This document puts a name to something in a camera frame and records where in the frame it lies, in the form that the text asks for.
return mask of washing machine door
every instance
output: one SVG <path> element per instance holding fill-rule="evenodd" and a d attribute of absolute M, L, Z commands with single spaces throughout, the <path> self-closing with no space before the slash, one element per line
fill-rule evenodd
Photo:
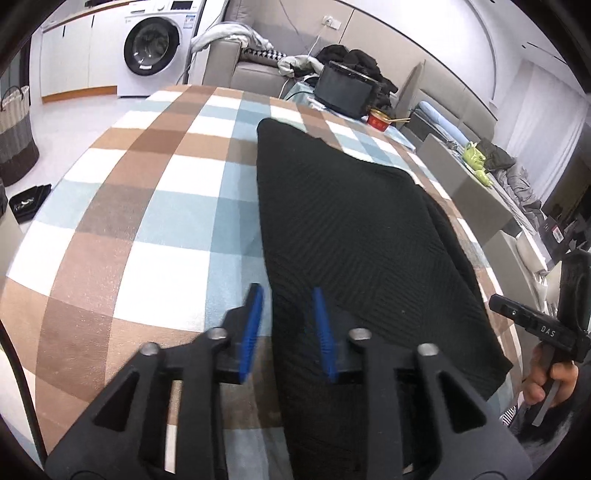
<path fill-rule="evenodd" d="M 178 29 L 172 22 L 160 17 L 146 18 L 125 39 L 125 63 L 137 75 L 154 75 L 173 60 L 179 42 Z"/>

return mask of black knit sweater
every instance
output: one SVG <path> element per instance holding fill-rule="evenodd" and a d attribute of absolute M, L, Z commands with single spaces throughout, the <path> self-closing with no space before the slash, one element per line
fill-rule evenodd
<path fill-rule="evenodd" d="M 257 132 L 274 368 L 294 476 L 361 478 L 363 389 L 326 381 L 306 314 L 313 287 L 388 342 L 437 344 L 484 398 L 512 365 L 445 212 L 406 172 L 272 119 Z"/>

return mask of finger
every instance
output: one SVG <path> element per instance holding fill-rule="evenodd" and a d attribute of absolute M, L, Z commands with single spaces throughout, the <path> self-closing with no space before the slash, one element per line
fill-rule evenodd
<path fill-rule="evenodd" d="M 562 382 L 576 383 L 579 376 L 579 367 L 574 362 L 561 362 L 552 365 L 550 376 Z"/>
<path fill-rule="evenodd" d="M 538 384 L 526 380 L 523 384 L 523 398 L 528 405 L 535 405 L 545 399 L 544 389 Z"/>
<path fill-rule="evenodd" d="M 531 363 L 539 363 L 540 359 L 542 358 L 542 344 L 538 343 L 538 345 L 536 345 L 534 347 L 534 349 L 531 351 Z"/>
<path fill-rule="evenodd" d="M 546 376 L 546 372 L 540 367 L 540 364 L 532 362 L 530 374 L 527 377 L 528 380 L 537 383 L 538 385 L 544 385 L 548 377 Z"/>
<path fill-rule="evenodd" d="M 579 376 L 579 367 L 575 364 L 555 364 L 552 366 L 551 376 L 561 380 L 560 388 L 551 404 L 552 407 L 568 400 L 574 392 Z"/>

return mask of white cabinet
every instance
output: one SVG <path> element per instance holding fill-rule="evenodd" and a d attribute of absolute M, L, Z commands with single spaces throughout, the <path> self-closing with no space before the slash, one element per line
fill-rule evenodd
<path fill-rule="evenodd" d="M 117 85 L 124 9 L 109 8 L 46 31 L 41 44 L 41 96 Z"/>
<path fill-rule="evenodd" d="M 88 51 L 92 15 L 76 18 L 65 24 L 64 89 L 65 92 L 88 87 Z"/>
<path fill-rule="evenodd" d="M 90 34 L 88 86 L 117 85 L 117 64 L 123 58 L 124 18 L 119 8 L 94 14 Z"/>
<path fill-rule="evenodd" d="M 88 15 L 43 34 L 41 96 L 88 87 L 91 24 Z"/>
<path fill-rule="evenodd" d="M 41 43 L 41 96 L 63 91 L 62 57 L 64 56 L 63 26 L 43 34 Z"/>

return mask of light blue pillow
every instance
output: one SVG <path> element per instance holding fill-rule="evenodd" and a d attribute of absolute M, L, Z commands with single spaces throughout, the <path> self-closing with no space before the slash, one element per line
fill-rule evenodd
<path fill-rule="evenodd" d="M 442 114 L 440 114 L 437 110 L 435 110 L 428 102 L 422 101 L 418 103 L 418 107 L 425 112 L 425 114 L 431 119 L 431 121 L 441 128 L 443 128 L 447 133 L 449 133 L 453 139 L 458 142 L 462 147 L 466 147 L 468 145 L 469 140 L 466 136 L 459 131 L 458 127 L 453 125 L 447 118 L 445 118 Z"/>

